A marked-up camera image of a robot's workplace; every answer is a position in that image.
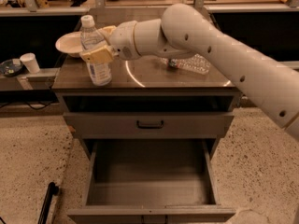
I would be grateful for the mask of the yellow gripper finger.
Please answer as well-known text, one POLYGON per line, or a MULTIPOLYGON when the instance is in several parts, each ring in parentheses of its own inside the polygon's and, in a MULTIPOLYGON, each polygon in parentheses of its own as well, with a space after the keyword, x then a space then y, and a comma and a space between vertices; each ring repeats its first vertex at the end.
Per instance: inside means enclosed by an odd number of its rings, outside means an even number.
POLYGON ((118 53, 109 45, 82 51, 79 56, 86 63, 111 63, 118 53))
POLYGON ((114 25, 106 26, 103 28, 100 28, 98 32, 104 37, 106 41, 109 41, 110 36, 114 32, 116 27, 114 25))

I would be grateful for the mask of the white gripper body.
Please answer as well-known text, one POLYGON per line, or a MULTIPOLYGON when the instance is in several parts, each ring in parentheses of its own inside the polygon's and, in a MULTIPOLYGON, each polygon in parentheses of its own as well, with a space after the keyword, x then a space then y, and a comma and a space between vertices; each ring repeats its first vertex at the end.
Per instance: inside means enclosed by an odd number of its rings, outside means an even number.
POLYGON ((126 61, 138 58, 134 40, 135 26, 136 21, 123 22, 109 37, 110 45, 118 52, 119 57, 126 61))

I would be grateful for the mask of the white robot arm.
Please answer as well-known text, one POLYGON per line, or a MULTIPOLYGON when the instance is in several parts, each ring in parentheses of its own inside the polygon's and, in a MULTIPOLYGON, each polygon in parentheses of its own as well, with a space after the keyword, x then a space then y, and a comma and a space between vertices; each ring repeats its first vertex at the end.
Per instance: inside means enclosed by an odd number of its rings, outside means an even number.
POLYGON ((160 19, 101 30, 105 40, 80 53, 87 63, 205 57, 276 125, 299 140, 299 73, 219 31, 193 7, 176 4, 160 19))

